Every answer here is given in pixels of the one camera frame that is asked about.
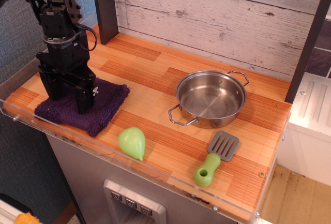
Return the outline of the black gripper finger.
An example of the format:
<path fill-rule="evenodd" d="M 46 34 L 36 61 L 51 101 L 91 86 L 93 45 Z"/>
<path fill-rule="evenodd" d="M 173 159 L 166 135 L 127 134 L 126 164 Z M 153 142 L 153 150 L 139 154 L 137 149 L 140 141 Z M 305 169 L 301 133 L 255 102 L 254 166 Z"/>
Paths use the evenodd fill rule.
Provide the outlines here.
<path fill-rule="evenodd" d="M 78 84 L 74 89 L 74 96 L 79 114 L 84 114 L 95 103 L 95 83 Z"/>
<path fill-rule="evenodd" d="M 45 71 L 40 71 L 39 74 L 48 96 L 52 100 L 59 100 L 64 92 L 64 83 L 58 78 L 58 75 Z"/>

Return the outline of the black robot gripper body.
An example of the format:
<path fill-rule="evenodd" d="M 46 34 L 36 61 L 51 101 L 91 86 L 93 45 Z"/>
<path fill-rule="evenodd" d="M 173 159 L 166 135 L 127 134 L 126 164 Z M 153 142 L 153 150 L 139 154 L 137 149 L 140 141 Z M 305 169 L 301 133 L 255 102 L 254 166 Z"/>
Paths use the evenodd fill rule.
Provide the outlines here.
<path fill-rule="evenodd" d="M 42 39 L 47 44 L 48 51 L 40 52 L 39 71 L 53 72 L 65 84 L 75 88 L 78 84 L 95 83 L 96 76 L 89 69 L 87 62 L 90 59 L 86 29 L 70 30 L 67 36 L 50 37 L 43 35 Z M 94 95 L 98 93 L 95 84 Z"/>

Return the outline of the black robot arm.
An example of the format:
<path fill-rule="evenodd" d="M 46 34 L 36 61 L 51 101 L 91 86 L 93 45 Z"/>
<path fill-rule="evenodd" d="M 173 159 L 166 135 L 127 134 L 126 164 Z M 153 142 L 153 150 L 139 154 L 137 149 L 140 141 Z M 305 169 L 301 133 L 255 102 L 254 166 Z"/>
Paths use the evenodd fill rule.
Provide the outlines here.
<path fill-rule="evenodd" d="M 1 0 L 3 5 L 8 0 Z M 75 102 L 80 114 L 94 105 L 98 93 L 96 75 L 89 69 L 91 49 L 87 31 L 91 28 L 80 23 L 80 5 L 75 0 L 25 0 L 43 30 L 47 52 L 39 52 L 39 74 L 52 100 L 58 100 L 65 85 L 74 89 Z"/>

